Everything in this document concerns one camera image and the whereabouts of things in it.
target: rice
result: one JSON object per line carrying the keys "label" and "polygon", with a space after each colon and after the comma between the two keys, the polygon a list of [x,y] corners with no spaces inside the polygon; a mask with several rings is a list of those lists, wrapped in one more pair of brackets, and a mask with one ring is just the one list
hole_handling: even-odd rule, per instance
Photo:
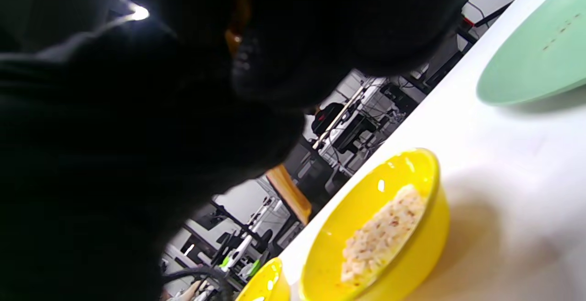
{"label": "rice", "polygon": [[425,211],[425,199],[412,184],[398,191],[372,219],[354,233],[343,250],[342,281],[366,281],[387,265],[417,226]]}

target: green plate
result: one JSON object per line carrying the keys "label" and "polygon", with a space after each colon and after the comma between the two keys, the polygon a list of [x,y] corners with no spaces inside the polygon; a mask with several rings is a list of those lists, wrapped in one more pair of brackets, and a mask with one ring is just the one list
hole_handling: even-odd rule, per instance
{"label": "green plate", "polygon": [[489,105],[542,99],[586,84],[586,0],[546,0],[499,48],[477,96]]}

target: table surface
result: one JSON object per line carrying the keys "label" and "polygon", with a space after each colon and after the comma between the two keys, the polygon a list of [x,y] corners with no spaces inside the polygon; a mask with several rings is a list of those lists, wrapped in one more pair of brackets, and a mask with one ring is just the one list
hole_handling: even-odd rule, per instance
{"label": "table surface", "polygon": [[586,87],[509,108],[475,94],[492,55],[544,1],[516,0],[281,253],[293,301],[331,211],[412,147],[438,156],[452,218],[437,267],[408,300],[586,300]]}

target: yellow bowl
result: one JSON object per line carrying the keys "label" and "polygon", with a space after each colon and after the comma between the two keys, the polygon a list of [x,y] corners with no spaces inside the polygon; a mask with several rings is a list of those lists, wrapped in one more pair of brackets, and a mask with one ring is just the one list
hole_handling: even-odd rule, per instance
{"label": "yellow bowl", "polygon": [[236,301],[289,301],[291,288],[279,258],[268,261],[244,287]]}
{"label": "yellow bowl", "polygon": [[[346,240],[362,228],[402,187],[413,184],[427,198],[418,226],[374,282],[354,286],[341,282]],[[399,301],[419,286],[444,249],[450,209],[440,185],[440,165],[431,151],[405,151],[358,182],[331,213],[309,251],[299,293],[305,301]]]}

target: chair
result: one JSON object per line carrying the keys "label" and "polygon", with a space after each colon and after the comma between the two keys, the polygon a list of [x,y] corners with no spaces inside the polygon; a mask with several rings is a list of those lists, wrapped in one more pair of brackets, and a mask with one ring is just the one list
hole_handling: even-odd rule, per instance
{"label": "chair", "polygon": [[311,144],[301,139],[285,160],[284,166],[299,190],[317,213],[345,183]]}
{"label": "chair", "polygon": [[340,153],[358,153],[358,147],[354,145],[360,135],[366,131],[374,133],[377,130],[377,126],[368,120],[364,115],[357,114],[354,119],[348,124],[348,126],[340,133],[332,146]]}
{"label": "chair", "polygon": [[266,172],[272,187],[279,193],[287,203],[291,211],[303,224],[309,223],[311,214],[311,203],[299,188],[291,180],[291,176],[282,164]]}

